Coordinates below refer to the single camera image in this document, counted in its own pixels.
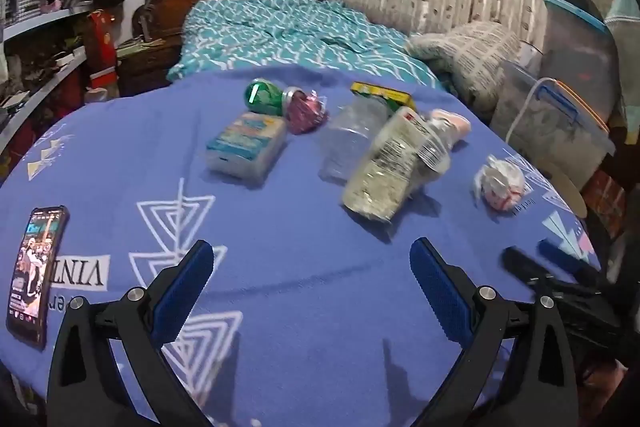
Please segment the clear storage bin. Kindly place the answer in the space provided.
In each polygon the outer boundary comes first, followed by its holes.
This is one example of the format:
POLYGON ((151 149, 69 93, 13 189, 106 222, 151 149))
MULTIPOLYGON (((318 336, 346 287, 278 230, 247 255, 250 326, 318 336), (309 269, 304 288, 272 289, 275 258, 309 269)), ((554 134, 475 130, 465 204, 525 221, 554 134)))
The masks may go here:
POLYGON ((544 0, 541 75, 561 81, 603 122, 620 99, 618 55, 603 22, 565 0, 544 0))
POLYGON ((584 187, 604 158, 615 154, 608 130, 559 81, 537 79, 511 61, 502 67, 491 130, 531 164, 541 168, 550 161, 584 187))

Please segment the white red wrapper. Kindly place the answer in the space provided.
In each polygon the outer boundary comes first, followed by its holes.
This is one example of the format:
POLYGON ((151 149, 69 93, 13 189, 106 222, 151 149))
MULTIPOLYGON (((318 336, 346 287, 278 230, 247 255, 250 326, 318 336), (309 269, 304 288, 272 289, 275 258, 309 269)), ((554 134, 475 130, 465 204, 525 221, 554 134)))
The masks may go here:
POLYGON ((493 210, 510 211, 525 195, 524 174, 509 161, 488 156, 474 176, 473 194, 476 199, 484 199, 493 210))

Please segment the clear plastic water bottle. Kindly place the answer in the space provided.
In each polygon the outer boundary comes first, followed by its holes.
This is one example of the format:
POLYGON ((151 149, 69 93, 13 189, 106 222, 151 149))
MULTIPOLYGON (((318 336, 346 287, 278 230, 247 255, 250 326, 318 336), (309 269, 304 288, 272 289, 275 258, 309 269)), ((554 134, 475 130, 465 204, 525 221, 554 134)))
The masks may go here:
POLYGON ((349 104, 341 107, 321 131, 320 178, 346 183, 388 118, 390 109, 382 98, 376 96, 356 95, 349 104))

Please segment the upper clear storage bin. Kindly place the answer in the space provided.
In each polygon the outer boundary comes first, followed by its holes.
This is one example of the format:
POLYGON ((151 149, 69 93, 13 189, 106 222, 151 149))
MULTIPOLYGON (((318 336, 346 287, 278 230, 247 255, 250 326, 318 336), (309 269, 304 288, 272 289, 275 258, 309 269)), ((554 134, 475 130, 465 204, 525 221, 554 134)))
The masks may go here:
POLYGON ((620 99, 618 55, 603 22, 565 0, 544 0, 541 75, 561 81, 603 122, 620 99))

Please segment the pink wrapper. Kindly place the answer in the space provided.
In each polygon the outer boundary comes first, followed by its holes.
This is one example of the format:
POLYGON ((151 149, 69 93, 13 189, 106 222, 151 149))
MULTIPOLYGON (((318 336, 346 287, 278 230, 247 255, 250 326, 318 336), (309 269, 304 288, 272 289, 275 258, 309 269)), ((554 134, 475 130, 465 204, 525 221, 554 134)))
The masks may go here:
POLYGON ((304 134, 314 131, 328 118, 326 97, 314 90, 306 93, 300 88, 288 87, 282 94, 282 113, 289 132, 304 134))

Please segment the crushed green soda can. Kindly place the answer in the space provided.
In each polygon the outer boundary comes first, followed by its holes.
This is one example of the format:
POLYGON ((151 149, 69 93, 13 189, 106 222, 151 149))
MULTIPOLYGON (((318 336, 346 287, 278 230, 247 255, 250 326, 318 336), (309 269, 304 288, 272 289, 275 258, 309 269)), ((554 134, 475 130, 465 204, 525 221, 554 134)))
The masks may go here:
POLYGON ((244 102, 253 113, 283 115, 283 90, 267 79, 252 80, 244 91, 244 102))

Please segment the black smartphone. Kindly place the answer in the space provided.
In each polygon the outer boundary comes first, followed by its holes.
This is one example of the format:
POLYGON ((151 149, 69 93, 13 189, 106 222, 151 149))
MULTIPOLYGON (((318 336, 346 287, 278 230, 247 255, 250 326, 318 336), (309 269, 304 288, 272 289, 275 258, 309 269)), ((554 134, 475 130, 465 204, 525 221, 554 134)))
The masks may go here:
POLYGON ((6 307, 6 328, 39 351, 46 344, 50 277, 68 221, 64 206, 35 208, 14 262, 6 307))

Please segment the pink paper cup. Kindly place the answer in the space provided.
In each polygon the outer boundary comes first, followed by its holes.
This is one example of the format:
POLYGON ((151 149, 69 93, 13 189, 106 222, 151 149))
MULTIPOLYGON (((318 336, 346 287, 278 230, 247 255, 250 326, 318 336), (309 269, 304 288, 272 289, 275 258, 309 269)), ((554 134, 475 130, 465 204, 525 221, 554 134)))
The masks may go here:
POLYGON ((440 141, 448 150, 452 150, 472 129, 471 123, 462 115, 439 108, 431 111, 430 121, 440 141))

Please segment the dark blue milk carton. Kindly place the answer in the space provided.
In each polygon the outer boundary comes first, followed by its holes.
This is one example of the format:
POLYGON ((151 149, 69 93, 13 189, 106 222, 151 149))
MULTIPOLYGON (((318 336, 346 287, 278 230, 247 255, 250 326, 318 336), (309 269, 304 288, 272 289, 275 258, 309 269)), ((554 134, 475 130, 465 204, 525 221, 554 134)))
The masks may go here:
POLYGON ((450 152, 430 118, 409 107, 398 109, 346 183, 342 205, 363 218, 388 222, 413 192, 448 171, 450 152))

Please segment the yellow small cardboard box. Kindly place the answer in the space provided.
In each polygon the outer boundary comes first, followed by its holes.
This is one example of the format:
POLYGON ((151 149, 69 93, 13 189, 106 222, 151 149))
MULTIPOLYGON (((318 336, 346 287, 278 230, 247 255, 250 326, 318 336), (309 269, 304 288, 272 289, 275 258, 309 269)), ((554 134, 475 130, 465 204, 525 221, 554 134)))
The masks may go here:
POLYGON ((401 107, 409 107, 416 110, 416 104, 414 104, 412 96, 404 91, 361 81, 354 81, 350 86, 350 91, 354 95, 363 96, 363 98, 379 98, 392 113, 397 112, 401 107))

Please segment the folded checkered quilt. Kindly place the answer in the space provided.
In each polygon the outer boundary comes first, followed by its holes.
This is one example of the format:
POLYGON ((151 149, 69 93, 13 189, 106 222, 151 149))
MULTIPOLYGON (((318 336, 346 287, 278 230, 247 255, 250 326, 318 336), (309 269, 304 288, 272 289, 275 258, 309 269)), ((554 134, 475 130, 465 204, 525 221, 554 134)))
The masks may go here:
POLYGON ((495 22, 472 22, 444 34, 410 37, 409 55, 446 72, 457 97, 480 119, 491 120, 503 86, 502 64, 520 49, 515 32, 495 22))

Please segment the teal patterned duvet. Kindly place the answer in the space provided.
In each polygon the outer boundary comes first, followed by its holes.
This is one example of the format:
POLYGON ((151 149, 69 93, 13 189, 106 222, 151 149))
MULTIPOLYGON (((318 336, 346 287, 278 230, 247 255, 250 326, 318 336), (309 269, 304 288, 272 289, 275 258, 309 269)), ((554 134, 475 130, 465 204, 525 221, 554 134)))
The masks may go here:
POLYGON ((201 0, 184 19, 181 38, 170 82, 204 70, 297 64, 444 87, 407 52, 402 32, 336 0, 201 0))

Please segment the lower clear storage bin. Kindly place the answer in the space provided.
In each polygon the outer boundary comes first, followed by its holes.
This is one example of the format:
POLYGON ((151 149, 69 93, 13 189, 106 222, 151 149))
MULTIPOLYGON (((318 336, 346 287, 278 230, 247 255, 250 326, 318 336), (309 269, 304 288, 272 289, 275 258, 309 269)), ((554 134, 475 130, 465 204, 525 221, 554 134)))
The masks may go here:
POLYGON ((559 81, 537 79, 511 61, 502 67, 491 130, 531 164, 541 168, 550 161, 584 187, 604 158, 615 154, 608 130, 559 81))

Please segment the blue white sponge pack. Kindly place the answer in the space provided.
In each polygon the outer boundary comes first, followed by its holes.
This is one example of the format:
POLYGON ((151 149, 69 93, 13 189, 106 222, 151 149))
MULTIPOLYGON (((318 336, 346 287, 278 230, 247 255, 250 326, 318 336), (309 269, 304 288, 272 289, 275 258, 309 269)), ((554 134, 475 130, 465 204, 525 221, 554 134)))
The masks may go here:
POLYGON ((282 117, 243 113, 206 144, 206 165, 216 173, 259 185, 285 144, 282 117))

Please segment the red gift box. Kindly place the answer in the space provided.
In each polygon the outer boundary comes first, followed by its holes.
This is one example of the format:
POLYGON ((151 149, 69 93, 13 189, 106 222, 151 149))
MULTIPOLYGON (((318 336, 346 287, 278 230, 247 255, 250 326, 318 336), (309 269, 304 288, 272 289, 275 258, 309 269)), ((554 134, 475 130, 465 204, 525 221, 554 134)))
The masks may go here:
POLYGON ((94 10, 86 18, 82 28, 86 60, 92 89, 111 89, 117 86, 117 53, 111 33, 111 15, 104 10, 94 10))

